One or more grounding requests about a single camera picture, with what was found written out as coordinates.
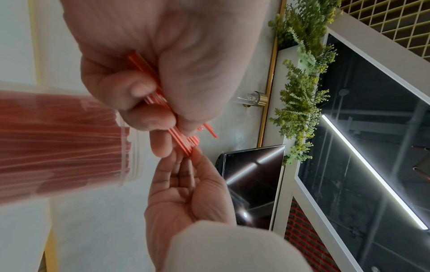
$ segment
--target white planter box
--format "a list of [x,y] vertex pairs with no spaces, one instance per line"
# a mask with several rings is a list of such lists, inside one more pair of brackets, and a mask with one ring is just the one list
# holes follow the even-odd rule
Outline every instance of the white planter box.
[[299,65],[299,57],[297,47],[290,47],[278,52],[276,59],[275,74],[273,76],[272,91],[269,101],[269,112],[267,113],[266,128],[264,130],[263,147],[274,145],[286,145],[285,154],[290,152],[290,148],[294,145],[294,139],[287,140],[280,134],[280,127],[269,121],[269,118],[276,118],[275,109],[283,108],[285,105],[281,101],[280,92],[285,90],[285,84],[289,82],[287,79],[288,69],[283,64],[284,60],[289,59],[295,66]]

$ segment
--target person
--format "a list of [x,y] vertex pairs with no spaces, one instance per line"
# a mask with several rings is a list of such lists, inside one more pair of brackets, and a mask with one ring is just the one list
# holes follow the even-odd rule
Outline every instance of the person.
[[[198,148],[191,158],[166,131],[191,135],[219,115],[252,57],[269,0],[61,0],[82,53],[82,82],[161,157],[145,212],[157,271],[310,271],[275,234],[237,227],[227,185]],[[127,67],[139,52],[157,68],[171,111],[142,102],[151,76]]]

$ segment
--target green plant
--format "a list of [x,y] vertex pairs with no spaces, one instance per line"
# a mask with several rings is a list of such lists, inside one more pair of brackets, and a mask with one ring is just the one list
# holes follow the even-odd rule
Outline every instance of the green plant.
[[284,157],[284,164],[312,158],[307,154],[313,146],[308,140],[314,136],[321,116],[317,105],[329,98],[328,90],[316,91],[318,79],[336,56],[333,46],[324,46],[321,40],[339,6],[340,0],[298,0],[295,7],[287,5],[284,18],[278,14],[274,21],[269,22],[280,49],[298,45],[297,52],[303,66],[300,69],[290,60],[284,61],[289,83],[280,94],[285,108],[275,109],[277,118],[270,118],[281,127],[281,135],[295,139],[290,153]]

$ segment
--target hand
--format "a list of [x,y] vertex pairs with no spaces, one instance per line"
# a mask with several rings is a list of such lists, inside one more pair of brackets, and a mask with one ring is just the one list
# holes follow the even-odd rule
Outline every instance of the hand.
[[157,271],[173,236],[199,220],[236,225],[227,184],[198,148],[191,159],[173,150],[158,163],[145,211],[146,242]]
[[[189,135],[215,118],[236,91],[251,59],[269,0],[61,0],[82,52],[82,81],[124,120],[149,130],[155,155],[168,156],[175,124]],[[177,114],[142,98],[154,80],[129,70],[137,51],[158,68]]]

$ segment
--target television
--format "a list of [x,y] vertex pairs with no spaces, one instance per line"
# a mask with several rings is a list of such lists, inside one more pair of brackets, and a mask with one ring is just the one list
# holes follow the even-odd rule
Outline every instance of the television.
[[238,225],[271,230],[285,145],[221,154],[215,166],[227,183]]

